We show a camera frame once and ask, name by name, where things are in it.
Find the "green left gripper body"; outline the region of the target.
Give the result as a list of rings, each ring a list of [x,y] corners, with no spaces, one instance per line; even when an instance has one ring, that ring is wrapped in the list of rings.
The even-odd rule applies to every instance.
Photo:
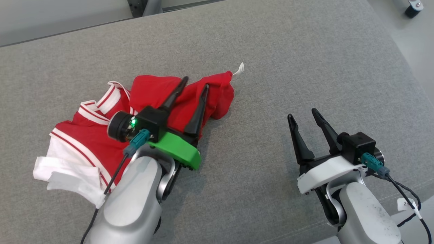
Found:
[[[148,144],[180,162],[186,168],[198,170],[201,156],[197,148],[171,132],[166,132],[158,142],[148,141]]]

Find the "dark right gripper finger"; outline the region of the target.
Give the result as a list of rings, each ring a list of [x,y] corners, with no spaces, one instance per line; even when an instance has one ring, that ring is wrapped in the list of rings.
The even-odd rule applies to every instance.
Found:
[[[312,115],[316,121],[316,124],[321,128],[324,137],[330,147],[329,152],[331,155],[336,155],[341,152],[341,144],[338,143],[337,132],[332,128],[332,126],[324,119],[321,113],[316,109],[312,108]]]
[[[298,165],[306,165],[307,162],[313,161],[315,158],[312,151],[310,151],[305,144],[302,136],[299,133],[299,127],[293,115],[288,115],[288,124],[290,128],[293,148]]]

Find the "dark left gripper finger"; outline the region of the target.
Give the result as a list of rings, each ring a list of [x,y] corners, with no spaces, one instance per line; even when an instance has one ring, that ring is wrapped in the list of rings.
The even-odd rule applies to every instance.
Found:
[[[198,138],[200,136],[202,122],[206,110],[206,102],[208,98],[209,85],[206,84],[198,98],[197,107],[189,123],[185,126],[185,134],[190,137]]]
[[[171,112],[176,99],[183,92],[183,89],[185,88],[188,81],[189,81],[188,76],[183,77],[180,83],[175,87],[174,91],[172,91],[171,94],[169,94],[169,96],[167,97],[167,99],[163,102],[163,104],[159,106],[159,110]]]

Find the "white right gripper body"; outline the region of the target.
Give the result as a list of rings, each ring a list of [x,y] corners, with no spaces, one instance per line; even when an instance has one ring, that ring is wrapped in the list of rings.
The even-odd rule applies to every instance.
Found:
[[[333,189],[350,183],[359,183],[366,188],[362,171],[361,164],[354,165],[342,156],[337,156],[301,174],[298,177],[298,190],[301,194],[305,194],[324,184],[329,184]]]

